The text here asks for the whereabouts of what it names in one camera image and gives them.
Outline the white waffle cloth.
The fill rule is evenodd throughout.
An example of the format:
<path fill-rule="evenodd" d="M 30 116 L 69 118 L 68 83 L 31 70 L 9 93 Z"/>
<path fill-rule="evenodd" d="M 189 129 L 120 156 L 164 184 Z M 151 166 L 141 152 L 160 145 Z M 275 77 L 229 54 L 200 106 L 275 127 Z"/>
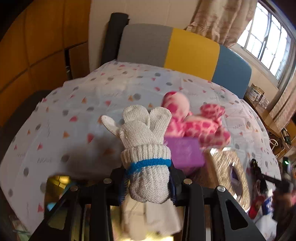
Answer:
<path fill-rule="evenodd" d="M 162 204 L 142 203 L 128 194 L 121 205 L 121 226 L 132 240 L 143 240 L 151 232 L 165 237 L 182 230 L 181 214 L 170 199 Z"/>

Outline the black hair wig piece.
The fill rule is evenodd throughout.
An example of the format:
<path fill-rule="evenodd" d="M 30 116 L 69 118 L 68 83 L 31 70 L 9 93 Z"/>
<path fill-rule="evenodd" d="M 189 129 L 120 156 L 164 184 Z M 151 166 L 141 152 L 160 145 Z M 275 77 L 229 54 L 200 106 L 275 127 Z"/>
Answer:
<path fill-rule="evenodd" d="M 250 173 L 253 181 L 252 187 L 252 199 L 256 199 L 258 196 L 268 197 L 268 186 L 266 180 L 263 178 L 263 174 L 255 159 L 250 161 Z"/>

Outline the black post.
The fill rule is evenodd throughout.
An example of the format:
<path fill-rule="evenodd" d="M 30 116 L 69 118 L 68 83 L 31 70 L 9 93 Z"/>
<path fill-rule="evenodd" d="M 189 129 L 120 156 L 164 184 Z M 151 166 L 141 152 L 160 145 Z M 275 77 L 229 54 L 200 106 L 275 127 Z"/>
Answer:
<path fill-rule="evenodd" d="M 128 14 L 111 14 L 104 38 L 100 65 L 117 59 L 123 29 L 128 25 L 129 21 Z"/>

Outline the silver glitter tissue box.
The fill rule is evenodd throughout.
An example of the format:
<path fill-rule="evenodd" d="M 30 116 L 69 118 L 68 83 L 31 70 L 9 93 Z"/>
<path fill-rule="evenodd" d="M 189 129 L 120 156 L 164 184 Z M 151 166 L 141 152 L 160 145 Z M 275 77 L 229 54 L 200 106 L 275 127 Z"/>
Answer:
<path fill-rule="evenodd" d="M 201 186 L 215 188 L 224 186 L 240 206 L 247 212 L 251 206 L 251 195 L 245 171 L 236 152 L 229 148 L 211 148 L 203 152 L 204 166 L 190 176 Z"/>

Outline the patterned light blue tablecloth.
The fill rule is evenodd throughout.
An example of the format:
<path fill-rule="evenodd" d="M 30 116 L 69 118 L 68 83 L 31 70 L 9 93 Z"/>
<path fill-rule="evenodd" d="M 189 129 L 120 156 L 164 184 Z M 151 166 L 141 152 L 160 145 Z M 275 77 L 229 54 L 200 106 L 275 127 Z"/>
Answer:
<path fill-rule="evenodd" d="M 122 144 L 101 123 L 107 115 L 123 123 L 134 104 L 160 106 L 180 91 L 198 113 L 200 106 L 225 108 L 222 123 L 243 166 L 256 159 L 264 173 L 280 178 L 267 131 L 250 106 L 235 94 L 199 77 L 165 68 L 111 61 L 83 78 L 67 81 L 35 104 L 18 128 L 1 162 L 1 188 L 16 216 L 33 232 L 43 220 L 46 180 L 56 173 L 105 177 L 121 164 Z"/>

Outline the pink spotted plush toy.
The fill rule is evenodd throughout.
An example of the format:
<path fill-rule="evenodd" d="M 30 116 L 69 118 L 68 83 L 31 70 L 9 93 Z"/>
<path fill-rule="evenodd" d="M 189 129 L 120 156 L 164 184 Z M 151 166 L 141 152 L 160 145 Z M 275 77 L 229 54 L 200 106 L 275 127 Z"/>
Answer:
<path fill-rule="evenodd" d="M 168 92 L 163 97 L 162 107 L 171 112 L 171 121 L 165 137 L 197 138 L 201 148 L 223 148 L 231 141 L 230 133 L 222 126 L 225 108 L 207 103 L 200 107 L 200 114 L 190 111 L 190 102 L 181 92 Z"/>

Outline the red reindeer sock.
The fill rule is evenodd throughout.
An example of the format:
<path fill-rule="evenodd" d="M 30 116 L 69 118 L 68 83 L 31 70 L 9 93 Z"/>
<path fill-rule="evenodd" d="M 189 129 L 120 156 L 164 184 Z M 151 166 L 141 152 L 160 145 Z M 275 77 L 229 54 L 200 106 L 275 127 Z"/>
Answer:
<path fill-rule="evenodd" d="M 265 201 L 265 196 L 262 196 L 262 195 L 258 195 L 254 198 L 254 200 L 251 203 L 250 209 L 248 211 L 248 216 L 251 219 L 255 219 L 264 201 Z"/>

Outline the wooden wardrobe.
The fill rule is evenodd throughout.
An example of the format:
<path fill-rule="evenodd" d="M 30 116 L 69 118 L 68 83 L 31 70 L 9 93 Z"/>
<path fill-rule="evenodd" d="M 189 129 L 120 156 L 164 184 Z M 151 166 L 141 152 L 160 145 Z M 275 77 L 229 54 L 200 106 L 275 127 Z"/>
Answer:
<path fill-rule="evenodd" d="M 33 1 L 1 40 L 1 125 L 40 90 L 90 72 L 90 1 Z"/>

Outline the wooden side shelf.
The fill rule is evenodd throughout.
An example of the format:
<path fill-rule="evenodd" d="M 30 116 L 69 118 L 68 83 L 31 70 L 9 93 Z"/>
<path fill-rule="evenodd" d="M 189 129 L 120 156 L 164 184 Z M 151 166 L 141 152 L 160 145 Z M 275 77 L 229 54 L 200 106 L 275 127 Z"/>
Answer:
<path fill-rule="evenodd" d="M 271 139 L 270 146 L 273 150 L 277 160 L 280 161 L 282 157 L 287 156 L 295 160 L 295 123 L 291 119 L 285 126 L 287 133 L 290 136 L 291 145 L 285 142 L 284 136 L 280 129 L 275 125 L 273 118 L 269 112 L 260 106 L 256 101 L 251 101 L 247 95 L 243 99 L 254 109 L 261 121 L 263 122 L 268 136 Z"/>

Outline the purple cardboard box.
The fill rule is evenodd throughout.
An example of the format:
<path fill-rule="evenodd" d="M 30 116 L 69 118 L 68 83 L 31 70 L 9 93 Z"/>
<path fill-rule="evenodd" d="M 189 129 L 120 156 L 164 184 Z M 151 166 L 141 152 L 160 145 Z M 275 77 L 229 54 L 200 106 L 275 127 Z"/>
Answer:
<path fill-rule="evenodd" d="M 197 138 L 165 137 L 164 144 L 170 148 L 175 168 L 182 170 L 185 175 L 204 166 L 205 159 Z"/>

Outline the grey yellow blue headboard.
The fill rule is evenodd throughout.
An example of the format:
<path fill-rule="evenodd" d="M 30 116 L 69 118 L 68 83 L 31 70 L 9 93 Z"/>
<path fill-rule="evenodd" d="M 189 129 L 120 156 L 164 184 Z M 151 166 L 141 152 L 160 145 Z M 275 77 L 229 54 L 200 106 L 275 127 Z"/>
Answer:
<path fill-rule="evenodd" d="M 201 35 L 154 24 L 125 26 L 117 60 L 147 64 L 214 82 L 242 99 L 252 69 L 237 53 Z"/>

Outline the blue white tissue pack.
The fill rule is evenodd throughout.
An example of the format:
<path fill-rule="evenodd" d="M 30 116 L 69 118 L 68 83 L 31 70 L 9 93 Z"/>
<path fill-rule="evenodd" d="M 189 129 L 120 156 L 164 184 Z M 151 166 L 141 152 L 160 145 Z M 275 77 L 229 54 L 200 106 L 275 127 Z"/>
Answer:
<path fill-rule="evenodd" d="M 266 240 L 274 240 L 276 236 L 277 222 L 273 220 L 272 197 L 268 197 L 260 207 L 254 219 L 255 226 Z"/>

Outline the window with metal frame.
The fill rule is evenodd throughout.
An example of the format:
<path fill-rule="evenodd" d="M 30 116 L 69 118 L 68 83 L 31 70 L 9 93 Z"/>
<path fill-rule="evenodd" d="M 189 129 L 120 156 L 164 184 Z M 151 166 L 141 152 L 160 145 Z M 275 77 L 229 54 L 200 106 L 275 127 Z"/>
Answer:
<path fill-rule="evenodd" d="M 254 17 L 237 44 L 258 60 L 280 83 L 290 56 L 292 38 L 284 25 L 263 4 L 257 3 Z"/>

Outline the beige patterned curtain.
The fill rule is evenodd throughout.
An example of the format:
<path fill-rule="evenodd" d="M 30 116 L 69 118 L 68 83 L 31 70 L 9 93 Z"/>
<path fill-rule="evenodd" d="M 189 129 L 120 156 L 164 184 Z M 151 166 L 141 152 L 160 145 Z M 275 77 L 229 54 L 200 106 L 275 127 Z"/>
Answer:
<path fill-rule="evenodd" d="M 201 0 L 186 30 L 230 48 L 253 19 L 257 3 L 257 0 Z"/>

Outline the cans on shelf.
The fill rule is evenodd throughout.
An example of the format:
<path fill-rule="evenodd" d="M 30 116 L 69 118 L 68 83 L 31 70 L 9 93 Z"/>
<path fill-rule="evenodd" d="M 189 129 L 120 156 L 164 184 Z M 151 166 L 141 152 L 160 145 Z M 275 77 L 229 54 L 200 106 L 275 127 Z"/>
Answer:
<path fill-rule="evenodd" d="M 264 109 L 266 109 L 269 104 L 269 101 L 265 96 L 264 91 L 260 87 L 254 85 L 253 83 L 251 84 L 251 86 L 248 87 L 246 97 L 250 101 L 258 103 Z"/>

